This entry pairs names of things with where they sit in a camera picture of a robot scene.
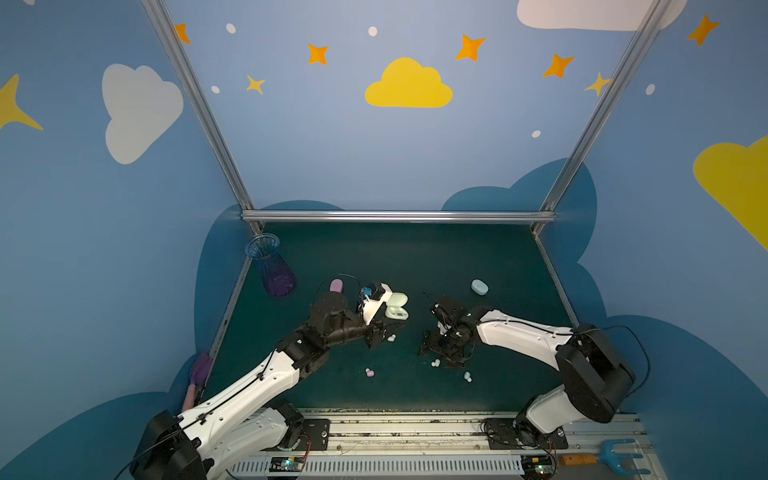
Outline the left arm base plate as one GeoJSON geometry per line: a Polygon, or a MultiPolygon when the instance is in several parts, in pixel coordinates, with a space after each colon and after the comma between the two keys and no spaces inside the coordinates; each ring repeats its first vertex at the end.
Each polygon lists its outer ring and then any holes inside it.
{"type": "Polygon", "coordinates": [[[330,439],[331,422],[328,419],[305,419],[288,427],[276,449],[299,451],[309,448],[314,451],[326,451],[330,439]]]}

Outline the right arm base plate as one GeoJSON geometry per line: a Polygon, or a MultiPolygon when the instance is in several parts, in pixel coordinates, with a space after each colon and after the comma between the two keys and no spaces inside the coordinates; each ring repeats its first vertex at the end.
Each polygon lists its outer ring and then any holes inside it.
{"type": "Polygon", "coordinates": [[[492,450],[539,449],[554,451],[569,447],[565,432],[558,427],[545,434],[527,420],[516,418],[486,418],[480,424],[492,450]]]}

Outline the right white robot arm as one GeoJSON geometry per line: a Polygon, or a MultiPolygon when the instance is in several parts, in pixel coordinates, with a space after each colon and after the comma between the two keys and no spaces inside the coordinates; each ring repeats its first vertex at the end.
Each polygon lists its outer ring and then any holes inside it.
{"type": "Polygon", "coordinates": [[[468,310],[444,296],[431,307],[437,329],[424,333],[421,355],[436,354],[461,368],[474,347],[501,347],[553,368],[561,384],[532,398],[512,420],[515,442],[533,447],[581,419],[607,424],[630,394],[636,375],[604,331],[591,324],[555,327],[476,306],[468,310]]]}

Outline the mint green earbud case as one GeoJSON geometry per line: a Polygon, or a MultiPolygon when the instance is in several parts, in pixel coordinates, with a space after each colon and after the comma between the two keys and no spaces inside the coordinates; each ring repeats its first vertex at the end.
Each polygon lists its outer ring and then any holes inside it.
{"type": "Polygon", "coordinates": [[[385,317],[392,320],[405,321],[409,318],[409,313],[405,309],[408,303],[408,296],[402,292],[393,292],[385,301],[385,317]]]}

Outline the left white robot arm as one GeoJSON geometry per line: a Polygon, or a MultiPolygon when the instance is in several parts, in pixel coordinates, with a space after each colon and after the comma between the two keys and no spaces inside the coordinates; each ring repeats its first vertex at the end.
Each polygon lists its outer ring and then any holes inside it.
{"type": "Polygon", "coordinates": [[[125,469],[135,479],[216,479],[257,449],[288,439],[299,414],[268,404],[317,371],[332,346],[362,339],[376,348],[390,336],[389,301],[406,302],[385,284],[362,289],[358,306],[329,291],[310,307],[307,321],[281,339],[253,370],[199,405],[147,424],[125,469]]]}

